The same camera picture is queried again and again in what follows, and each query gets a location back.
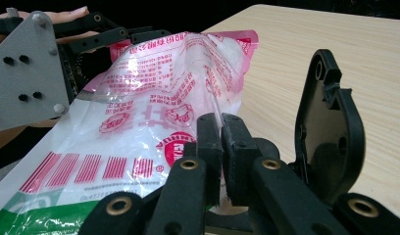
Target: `crumpled plastic packaging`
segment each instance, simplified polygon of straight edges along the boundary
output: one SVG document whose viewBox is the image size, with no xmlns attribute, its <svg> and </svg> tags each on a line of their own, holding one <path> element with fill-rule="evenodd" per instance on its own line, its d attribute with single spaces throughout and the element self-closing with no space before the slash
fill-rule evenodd
<svg viewBox="0 0 400 235">
<path fill-rule="evenodd" d="M 75 234 L 107 195 L 164 185 L 198 117 L 237 113 L 257 45 L 253 30 L 113 45 L 84 117 L 0 211 L 0 234 Z"/>
</svg>

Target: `person's hand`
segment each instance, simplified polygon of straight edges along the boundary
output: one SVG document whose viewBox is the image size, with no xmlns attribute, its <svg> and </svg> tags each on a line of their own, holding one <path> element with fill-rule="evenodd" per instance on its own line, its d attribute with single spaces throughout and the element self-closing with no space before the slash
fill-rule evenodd
<svg viewBox="0 0 400 235">
<path fill-rule="evenodd" d="M 19 15 L 21 18 L 25 19 L 29 16 L 28 12 L 23 12 L 23 11 L 18 11 Z M 89 11 L 87 7 L 81 7 L 76 10 L 70 11 L 70 12 L 44 12 L 51 20 L 53 24 L 59 24 L 59 23 L 66 23 L 66 22 L 71 22 L 77 18 L 84 17 L 89 14 Z M 6 18 L 8 17 L 8 13 L 4 13 L 0 15 L 0 18 Z M 90 35 L 94 35 L 96 32 L 89 31 L 84 34 L 80 35 L 75 35 L 75 36 L 70 36 L 70 37 L 65 37 L 65 38 L 59 38 L 57 39 L 58 43 L 68 43 L 70 41 L 77 40 L 78 38 L 83 38 L 87 37 Z M 0 35 L 0 43 L 5 39 L 4 35 Z"/>
<path fill-rule="evenodd" d="M 20 17 L 23 19 L 25 19 L 29 16 L 28 12 L 18 11 L 18 13 L 19 13 Z M 53 24 L 58 24 L 58 23 L 71 22 L 77 18 L 84 17 L 89 14 L 89 11 L 87 10 L 87 7 L 82 7 L 82 8 L 76 9 L 74 11 L 70 11 L 70 12 L 59 12 L 59 13 L 44 12 L 44 13 L 47 14 L 47 16 L 51 19 Z M 0 18 L 6 18 L 7 16 L 8 16 L 7 13 L 1 14 Z M 87 37 L 90 35 L 94 35 L 95 33 L 96 32 L 89 31 L 87 33 L 80 34 L 80 35 L 60 38 L 57 40 L 57 42 L 58 43 L 68 43 L 68 42 L 76 40 L 78 38 L 83 38 L 83 37 Z M 5 36 L 0 35 L 0 43 L 4 39 L 5 39 Z M 56 119 L 44 120 L 44 121 L 41 121 L 38 123 L 32 123 L 29 126 L 51 127 L 56 122 L 57 122 Z M 4 145 L 6 145 L 8 142 L 10 142 L 12 139 L 14 139 L 17 135 L 19 135 L 25 128 L 26 128 L 26 125 L 0 131 L 0 148 L 3 147 Z"/>
</svg>

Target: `pink stripe pattern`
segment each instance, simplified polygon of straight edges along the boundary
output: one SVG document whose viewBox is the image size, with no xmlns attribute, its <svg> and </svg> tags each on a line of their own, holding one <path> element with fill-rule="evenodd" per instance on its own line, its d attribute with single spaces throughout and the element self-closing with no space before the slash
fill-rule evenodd
<svg viewBox="0 0 400 235">
<path fill-rule="evenodd" d="M 75 183 L 92 182 L 96 178 L 97 169 L 99 167 L 100 155 L 87 155 L 84 162 L 75 177 Z"/>
<path fill-rule="evenodd" d="M 154 161 L 148 159 L 134 159 L 132 168 L 132 178 L 149 178 L 152 175 L 152 165 Z"/>
<path fill-rule="evenodd" d="M 123 178 L 126 166 L 126 158 L 109 157 L 106 164 L 103 179 Z"/>
<path fill-rule="evenodd" d="M 25 193 L 36 193 L 39 190 L 45 176 L 61 156 L 61 154 L 50 152 L 44 161 L 41 162 L 38 168 L 34 171 L 34 173 L 23 184 L 23 186 L 20 188 L 20 191 Z"/>
<path fill-rule="evenodd" d="M 65 157 L 57 166 L 56 171 L 47 182 L 47 187 L 65 186 L 72 174 L 75 162 L 78 159 L 79 154 L 66 154 Z"/>
</svg>

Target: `light wood tabletop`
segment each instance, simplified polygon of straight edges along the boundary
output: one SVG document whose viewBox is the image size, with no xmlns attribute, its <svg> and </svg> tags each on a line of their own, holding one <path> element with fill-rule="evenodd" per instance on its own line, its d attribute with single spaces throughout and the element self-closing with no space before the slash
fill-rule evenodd
<svg viewBox="0 0 400 235">
<path fill-rule="evenodd" d="M 295 160 L 294 125 L 310 61 L 318 49 L 330 50 L 366 135 L 365 162 L 350 192 L 400 217 L 400 21 L 255 5 L 205 32 L 244 29 L 259 36 L 238 113 L 252 136 L 274 142 L 286 163 Z"/>
</svg>

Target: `dark background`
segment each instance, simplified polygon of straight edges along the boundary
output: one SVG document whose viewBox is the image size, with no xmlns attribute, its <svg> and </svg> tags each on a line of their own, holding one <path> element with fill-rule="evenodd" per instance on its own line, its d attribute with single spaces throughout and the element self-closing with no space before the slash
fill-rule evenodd
<svg viewBox="0 0 400 235">
<path fill-rule="evenodd" d="M 368 17 L 400 20 L 400 0 L 203 0 L 203 1 L 0 1 L 0 14 L 7 7 L 20 11 L 71 11 L 87 6 L 126 28 L 152 26 L 171 33 L 201 32 L 255 4 L 301 8 Z M 109 51 L 104 48 L 83 56 L 82 70 L 93 77 L 110 66 Z"/>
</svg>

